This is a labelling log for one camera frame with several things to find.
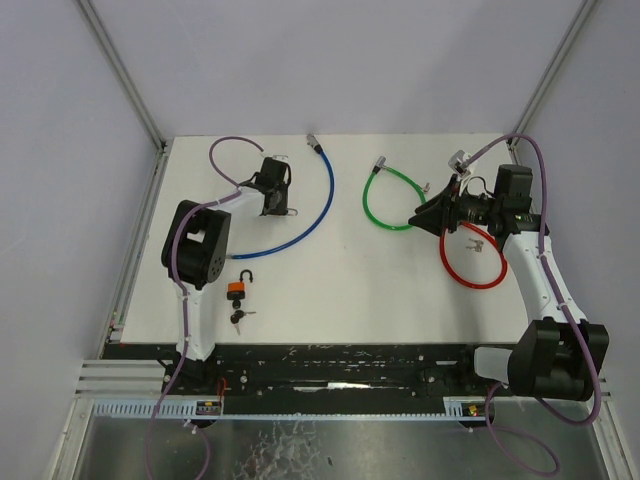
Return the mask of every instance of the gray wall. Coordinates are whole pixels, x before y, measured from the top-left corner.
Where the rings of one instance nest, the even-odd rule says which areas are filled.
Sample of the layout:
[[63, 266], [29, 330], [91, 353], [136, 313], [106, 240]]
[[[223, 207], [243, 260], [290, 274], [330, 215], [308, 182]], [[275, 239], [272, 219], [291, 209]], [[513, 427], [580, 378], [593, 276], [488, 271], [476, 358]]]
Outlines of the gray wall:
[[0, 476], [41, 478], [154, 152], [73, 2], [0, 18]]
[[94, 0], [167, 136], [502, 132], [580, 0]]
[[[549, 179], [549, 226], [573, 298], [611, 335], [605, 362], [633, 452], [640, 452], [637, 139], [640, 3], [604, 1], [529, 133]], [[536, 168], [532, 152], [524, 162]]]

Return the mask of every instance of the white table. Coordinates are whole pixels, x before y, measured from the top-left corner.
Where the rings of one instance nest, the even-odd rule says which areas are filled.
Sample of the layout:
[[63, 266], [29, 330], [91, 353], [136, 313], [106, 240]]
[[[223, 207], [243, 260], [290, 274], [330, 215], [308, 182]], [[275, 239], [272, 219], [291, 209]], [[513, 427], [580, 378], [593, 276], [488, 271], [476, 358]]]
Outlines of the white table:
[[[333, 164], [336, 192], [324, 222], [294, 247], [254, 260], [227, 260], [216, 285], [219, 301], [218, 343], [457, 343], [515, 342], [527, 325], [516, 280], [488, 291], [458, 285], [441, 264], [438, 238], [411, 229], [384, 230], [362, 209], [362, 190], [379, 155], [417, 183], [430, 182], [430, 195], [446, 185], [449, 157], [458, 149], [475, 152], [499, 134], [330, 135], [319, 136]], [[304, 136], [254, 136], [270, 154], [289, 156], [293, 183], [289, 206], [297, 217], [260, 217], [234, 234], [229, 253], [246, 253], [279, 245], [304, 231], [322, 210], [328, 176], [321, 158]], [[176, 206], [189, 199], [205, 202], [225, 195], [231, 186], [212, 169], [208, 149], [216, 137], [175, 139], [149, 237], [126, 315], [122, 342], [175, 342], [178, 298], [160, 262]], [[246, 180], [262, 159], [251, 145], [225, 142], [215, 151], [219, 166], [236, 180]], [[511, 163], [505, 145], [479, 162], [476, 174], [493, 188], [497, 166]], [[473, 182], [474, 192], [481, 182]], [[374, 181], [369, 202], [389, 223], [406, 222], [418, 206], [416, 193], [389, 173]], [[486, 282], [497, 276], [497, 253], [485, 243], [481, 253], [466, 249], [477, 236], [460, 229], [447, 237], [454, 268], [465, 278]], [[229, 321], [226, 285], [250, 268], [255, 282], [247, 286], [241, 335]]]

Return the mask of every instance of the purple cable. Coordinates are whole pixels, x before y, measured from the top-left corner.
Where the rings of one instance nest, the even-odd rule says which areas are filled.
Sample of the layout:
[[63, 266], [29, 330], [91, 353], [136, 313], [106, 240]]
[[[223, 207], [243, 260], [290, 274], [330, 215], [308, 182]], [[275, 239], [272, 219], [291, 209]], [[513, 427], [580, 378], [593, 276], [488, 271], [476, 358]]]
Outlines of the purple cable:
[[[164, 401], [169, 391], [171, 390], [171, 387], [173, 387], [173, 384], [178, 378], [178, 374], [180, 373], [180, 370], [184, 365], [184, 360], [187, 356], [187, 351], [189, 350], [189, 304], [187, 299], [189, 292], [187, 290], [187, 287], [184, 285], [184, 283], [182, 283], [182, 280], [180, 280], [180, 276], [178, 275], [178, 242], [180, 241], [180, 238], [182, 238], [182, 232], [186, 228], [187, 222], [198, 211], [203, 210], [205, 208], [209, 208], [209, 207], [215, 207], [216, 205], [222, 205], [223, 203], [227, 203], [231, 200], [238, 198], [241, 194], [242, 192], [240, 192], [240, 190], [236, 190], [232, 194], [227, 195], [226, 197], [223, 197], [220, 200], [214, 200], [212, 202], [203, 203], [201, 205], [196, 205], [195, 207], [193, 207], [191, 210], [189, 210], [189, 212], [184, 216], [184, 218], [178, 225], [176, 234], [173, 237], [173, 242], [171, 243], [171, 276], [173, 277], [173, 281], [176, 283], [176, 285], [178, 285], [178, 287], [180, 287], [180, 290], [182, 290], [182, 296], [183, 296], [182, 322], [183, 322], [183, 331], [184, 331], [184, 345], [182, 348], [182, 355], [180, 356], [180, 360], [178, 361], [178, 365], [176, 366], [176, 369], [173, 372], [171, 379], [167, 383], [167, 386], [165, 387], [164, 391], [160, 395], [158, 402], [153, 407], [153, 412], [151, 413], [151, 420], [149, 421], [149, 427], [147, 428], [147, 434], [145, 435], [144, 468], [147, 471], [147, 478], [149, 478], [150, 480], [153, 480], [153, 474], [151, 473], [151, 463], [149, 462], [149, 446], [151, 444], [151, 428], [153, 426], [153, 421], [155, 420], [156, 416], [158, 415], [158, 412], [160, 411], [160, 406], [162, 405], [162, 402]], [[207, 471], [207, 468], [209, 467], [209, 461], [211, 459], [211, 447], [209, 446], [209, 442], [207, 441], [206, 435], [202, 433], [199, 428], [196, 428], [196, 431], [200, 434], [200, 436], [204, 440], [205, 447], [207, 449], [207, 457], [205, 458], [204, 466], [202, 467], [202, 470], [196, 477], [196, 480], [200, 480], [201, 478], [203, 478], [204, 473]]]
[[[540, 440], [539, 438], [534, 437], [530, 433], [524, 432], [522, 430], [518, 430], [516, 428], [497, 426], [497, 425], [494, 425], [494, 424], [491, 423], [491, 417], [489, 415], [489, 407], [491, 406], [491, 400], [493, 399], [493, 395], [496, 393], [496, 390], [498, 388], [500, 388], [501, 385], [502, 384], [500, 382], [495, 383], [493, 385], [493, 387], [491, 387], [491, 389], [489, 390], [489, 393], [487, 393], [487, 398], [484, 401], [484, 412], [485, 412], [484, 414], [486, 416], [487, 430], [489, 430], [489, 433], [491, 434], [491, 437], [493, 438], [493, 441], [496, 442], [496, 445], [498, 445], [500, 450], [502, 450], [502, 453], [504, 453], [516, 465], [518, 465], [519, 467], [523, 468], [527, 472], [530, 472], [530, 473], [533, 473], [534, 475], [538, 475], [540, 477], [545, 477], [545, 478], [555, 477], [558, 473], [560, 473], [560, 460], [558, 459], [558, 456], [555, 454], [555, 452], [553, 450], [551, 450], [551, 447], [549, 447], [542, 440]], [[529, 465], [524, 463], [522, 460], [520, 460], [518, 457], [513, 455], [511, 452], [509, 452], [502, 445], [502, 443], [498, 439], [498, 436], [496, 435], [497, 431], [498, 432], [510, 433], [512, 435], [517, 435], [519, 437], [523, 437], [523, 438], [526, 438], [527, 440], [531, 440], [532, 442], [537, 443], [552, 458], [553, 462], [556, 465], [555, 468], [553, 470], [551, 470], [551, 471], [545, 472], [544, 470], [536, 470], [535, 468], [530, 467]]]
[[253, 140], [249, 139], [249, 138], [245, 138], [245, 137], [235, 137], [235, 136], [228, 136], [228, 137], [222, 137], [219, 138], [218, 140], [216, 140], [215, 142], [213, 142], [211, 144], [211, 147], [209, 148], [209, 161], [211, 162], [211, 166], [213, 167], [213, 169], [218, 172], [218, 174], [224, 178], [227, 182], [229, 182], [231, 185], [233, 185], [236, 188], [240, 188], [240, 184], [238, 182], [236, 182], [233, 178], [231, 178], [229, 175], [227, 175], [226, 173], [224, 173], [222, 170], [220, 170], [218, 168], [218, 166], [216, 165], [216, 162], [213, 160], [213, 149], [216, 148], [216, 146], [222, 142], [226, 142], [227, 140], [239, 140], [241, 142], [247, 142], [250, 143], [251, 145], [253, 145], [254, 147], [256, 147], [258, 150], [260, 150], [261, 152], [264, 152], [264, 148], [262, 148], [258, 143], [254, 142]]
[[[469, 160], [467, 160], [466, 166], [468, 167], [473, 162], [478, 160], [482, 155], [487, 153], [491, 148], [493, 148], [498, 143], [503, 142], [505, 140], [510, 140], [513, 138], [522, 138], [523, 140], [528, 141], [533, 147], [533, 149], [535, 150], [536, 156], [538, 157], [538, 163], [540, 165], [540, 178], [542, 183], [542, 211], [540, 212], [540, 225], [542, 226], [542, 228], [538, 232], [538, 250], [540, 252], [540, 263], [542, 264], [542, 269], [544, 270], [547, 280], [549, 281], [551, 290], [553, 290], [553, 294], [555, 295], [558, 304], [561, 305], [560, 309], [562, 310], [562, 313], [564, 313], [567, 319], [567, 322], [569, 322], [569, 326], [571, 327], [571, 330], [573, 331], [573, 334], [575, 335], [578, 341], [578, 344], [580, 345], [580, 350], [582, 351], [582, 355], [584, 356], [584, 360], [587, 364], [587, 369], [589, 370], [589, 375], [591, 377], [591, 383], [593, 384], [593, 409], [591, 410], [591, 413], [589, 413], [589, 415], [583, 420], [573, 420], [573, 419], [567, 418], [563, 414], [561, 414], [558, 410], [556, 410], [551, 405], [549, 405], [549, 403], [547, 403], [542, 398], [537, 398], [536, 400], [538, 400], [544, 408], [546, 408], [550, 413], [552, 413], [559, 420], [562, 420], [563, 422], [576, 427], [588, 426], [588, 425], [591, 425], [596, 420], [596, 418], [598, 418], [598, 415], [600, 414], [600, 407], [602, 406], [602, 391], [600, 389], [600, 382], [598, 381], [598, 372], [596, 370], [595, 363], [593, 362], [593, 357], [591, 356], [591, 352], [589, 352], [589, 347], [587, 346], [587, 342], [584, 340], [584, 337], [580, 332], [580, 328], [578, 327], [578, 324], [575, 318], [573, 318], [573, 315], [571, 314], [571, 310], [569, 310], [569, 307], [565, 305], [565, 298], [562, 295], [560, 286], [558, 285], [558, 281], [553, 275], [553, 272], [551, 271], [551, 267], [549, 266], [549, 261], [544, 255], [544, 252], [545, 252], [544, 226], [547, 224], [547, 172], [544, 166], [544, 160], [542, 158], [542, 152], [540, 151], [540, 147], [538, 146], [536, 141], [533, 138], [531, 138], [529, 135], [525, 135], [523, 133], [508, 133], [506, 135], [501, 136], [500, 138], [495, 139], [493, 142], [489, 143], [488, 145], [480, 149], [478, 152], [476, 152], [471, 158], [469, 158]], [[491, 398], [493, 393], [495, 393], [496, 389], [497, 389], [497, 386], [494, 385], [491, 391], [489, 392], [489, 395], [487, 396], [486, 406], [489, 405], [489, 399]], [[497, 436], [493, 431], [493, 429], [496, 427], [493, 427], [488, 420], [487, 420], [487, 427], [489, 429], [489, 432], [491, 432], [491, 436], [495, 440], [500, 450], [502, 450], [502, 452], [506, 456], [508, 456], [511, 460], [516, 462], [518, 465], [520, 465], [524, 469], [541, 476], [553, 476], [558, 473], [560, 467], [557, 462], [557, 457], [540, 440], [536, 439], [535, 437], [530, 437], [530, 436], [527, 437], [535, 441], [539, 445], [541, 445], [554, 458], [554, 460], [556, 461], [557, 468], [553, 471], [555, 473], [550, 472], [550, 473], [553, 473], [553, 475], [547, 475], [544, 472], [534, 470], [531, 467], [524, 464], [523, 462], [521, 462], [519, 459], [517, 459], [513, 455], [511, 455], [498, 441]], [[507, 430], [504, 430], [505, 428], [507, 427], [500, 427], [501, 430], [507, 431]]]

